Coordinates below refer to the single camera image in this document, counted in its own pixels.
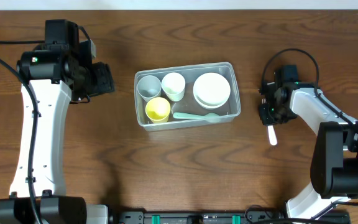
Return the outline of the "white plastic cup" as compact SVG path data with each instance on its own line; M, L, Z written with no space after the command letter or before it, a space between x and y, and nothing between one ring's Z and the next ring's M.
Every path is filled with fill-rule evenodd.
M185 78L177 72L166 74L162 80L162 90L174 102L178 102L184 97L185 85Z

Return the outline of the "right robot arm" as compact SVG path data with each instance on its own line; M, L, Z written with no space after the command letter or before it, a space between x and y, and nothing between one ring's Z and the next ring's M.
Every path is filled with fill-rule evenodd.
M301 82L294 65L262 81L262 124L301 118L316 134L311 182L285 205L288 218L317 220L337 205L358 206L358 120L334 106L312 83Z

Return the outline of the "yellow plastic cup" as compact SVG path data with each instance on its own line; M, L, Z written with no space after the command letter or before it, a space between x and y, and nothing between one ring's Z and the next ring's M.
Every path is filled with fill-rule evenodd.
M151 99L145 106L145 113L154 124L166 123L170 116L170 103L162 97Z

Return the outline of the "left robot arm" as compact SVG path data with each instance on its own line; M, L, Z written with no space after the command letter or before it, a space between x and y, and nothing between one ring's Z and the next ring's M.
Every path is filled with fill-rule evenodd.
M66 194L63 173L65 119L70 104L89 103L114 91L110 68L95 62L85 29L65 19L47 20L45 39L24 52L15 74L22 83L21 147L0 223L111 223L106 205Z

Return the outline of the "white plastic bowl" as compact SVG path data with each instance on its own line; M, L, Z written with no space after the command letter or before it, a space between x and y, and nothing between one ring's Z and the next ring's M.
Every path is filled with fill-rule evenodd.
M204 73L193 85L196 102L207 110L221 107L229 99L231 87L226 78L218 73Z

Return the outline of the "grey plastic cup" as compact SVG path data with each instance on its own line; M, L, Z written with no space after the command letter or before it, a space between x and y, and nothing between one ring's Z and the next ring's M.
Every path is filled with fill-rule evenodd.
M160 97L161 90L161 81L152 75L141 78L137 84L137 92L146 102L149 102L153 98Z

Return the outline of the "pink plastic fork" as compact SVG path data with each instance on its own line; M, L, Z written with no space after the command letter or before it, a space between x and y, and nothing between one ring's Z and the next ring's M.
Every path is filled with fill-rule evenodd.
M267 100L265 98L262 99L261 112L262 112L262 123L267 127L269 143L272 146L276 146L278 141L273 126L274 120L270 115L269 104L267 103Z

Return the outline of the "mint green plastic spoon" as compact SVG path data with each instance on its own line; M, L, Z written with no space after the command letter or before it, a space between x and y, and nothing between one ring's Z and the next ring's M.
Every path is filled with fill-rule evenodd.
M208 113L206 115L198 115L198 114L175 112L173 114L173 117L175 119L205 119L209 123L218 123L221 120L220 116L215 113Z

